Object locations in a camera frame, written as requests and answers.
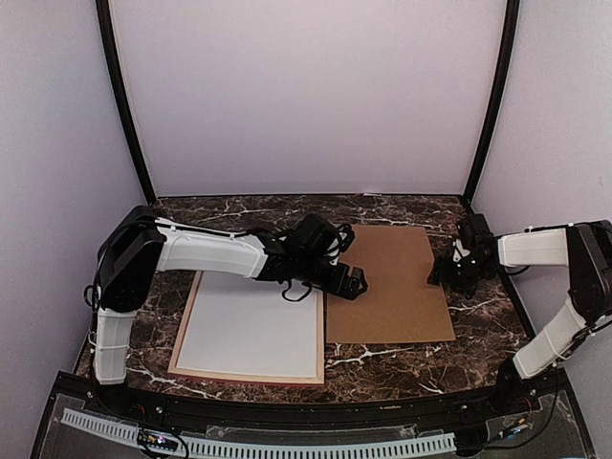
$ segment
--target black vertical post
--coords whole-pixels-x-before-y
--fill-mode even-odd
[[[480,133],[480,140],[476,147],[476,154],[471,165],[470,176],[466,189],[463,192],[463,199],[468,204],[474,198],[478,182],[482,175],[482,170],[485,167],[487,154],[491,146],[491,139],[501,106],[501,99],[504,96],[504,88],[506,86],[506,78],[508,77],[508,69],[510,68],[510,58],[513,53],[514,34],[516,32],[516,22],[518,20],[518,7],[520,0],[508,0],[506,4],[506,17],[504,19],[504,30],[501,34],[501,45],[499,46],[499,56],[497,57],[497,66],[495,68],[495,77],[493,78],[493,86],[491,89],[491,97],[489,98],[489,106],[485,115],[485,122]]]
[[[108,0],[96,0],[96,6],[98,8],[99,32],[102,36],[102,45],[104,47],[104,55],[106,56],[106,65],[108,66],[108,74],[111,78],[113,92],[115,93],[115,102],[117,104],[117,109],[119,110],[119,116],[121,119],[121,125],[123,126],[125,139],[127,140],[127,146],[130,150],[130,155],[132,156],[132,162],[136,168],[138,179],[141,182],[144,198],[148,204],[153,204],[157,200],[157,197],[155,196],[155,190],[153,189],[151,178],[149,177],[148,170],[146,169],[146,163],[144,162],[144,156],[142,155],[141,145],[136,134],[136,127],[134,126],[134,120],[132,119],[132,112],[130,111],[130,105],[127,100],[125,85],[123,84],[123,76],[121,74],[119,54],[117,52],[115,34],[113,33],[113,22],[111,20]]]

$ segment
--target wooden edge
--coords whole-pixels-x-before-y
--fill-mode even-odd
[[[183,311],[183,317],[181,318],[181,325],[179,326],[179,333],[174,341],[174,348],[172,349],[172,357],[170,357],[170,365],[168,366],[168,373],[175,373],[178,370],[176,366],[179,361],[179,355],[183,348],[183,341],[185,340],[185,334],[187,331],[187,325],[191,318],[191,311],[193,310],[193,304],[195,303],[195,297],[200,289],[200,282],[202,282],[202,272],[198,271],[193,279],[191,290],[189,291],[189,297],[187,299],[187,305]]]
[[[170,365],[168,366],[169,374],[234,383],[272,383],[287,385],[320,385],[325,383],[325,337],[323,334],[323,322],[325,317],[323,314],[323,294],[319,292],[317,292],[317,375],[315,377],[296,378],[284,376],[238,375],[235,373],[217,373],[213,371],[189,370],[178,367],[177,363],[179,361],[179,355],[181,354],[181,349],[183,348],[183,341],[185,340],[186,329],[187,325],[189,324],[189,318],[191,317],[193,305],[195,303],[195,297],[200,289],[202,274],[203,272],[198,272],[193,279],[193,285],[191,286],[191,291],[189,292],[189,298],[187,299],[187,305],[185,306],[185,312],[183,313],[179,333],[174,344],[174,349],[172,350],[172,357],[170,358]]]

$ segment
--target white wall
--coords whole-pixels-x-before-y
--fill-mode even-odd
[[[474,208],[494,232],[612,220],[612,3],[521,3],[513,60]],[[535,327],[560,308],[561,269],[515,281]],[[612,333],[567,363],[601,457],[612,457]]]
[[[143,198],[95,2],[0,2],[0,67],[0,455],[29,457],[87,330],[96,249]]]
[[[463,192],[504,0],[112,4],[158,194]]]

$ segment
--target marble tabletop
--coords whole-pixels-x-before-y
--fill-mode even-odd
[[[166,198],[160,216],[219,230],[255,226],[281,230],[309,212],[334,224],[410,225],[426,229],[434,253],[456,237],[465,215],[452,196],[242,196]],[[493,385],[499,364],[527,342],[498,278],[483,281],[472,299],[446,292],[457,340],[420,344],[327,344],[325,385],[291,387],[199,381],[168,375],[194,273],[157,273],[135,319],[127,380],[132,387],[235,402],[326,404],[390,401]],[[86,376],[89,349],[76,372]]]

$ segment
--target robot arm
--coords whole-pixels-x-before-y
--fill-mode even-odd
[[[478,281],[503,267],[566,266],[570,289],[557,315],[498,374],[528,380],[558,359],[566,359],[612,314],[612,225],[580,223],[493,237],[482,214],[458,224],[452,255],[438,257],[428,282],[447,284],[471,297]]]
[[[98,269],[88,287],[98,313],[94,371],[101,384],[125,380],[125,358],[136,311],[157,271],[233,273],[262,281],[302,281],[330,295],[355,299],[367,290],[360,268],[338,262],[355,233],[307,215],[294,229],[273,233],[251,229],[223,232],[156,218],[136,207],[98,252]]]

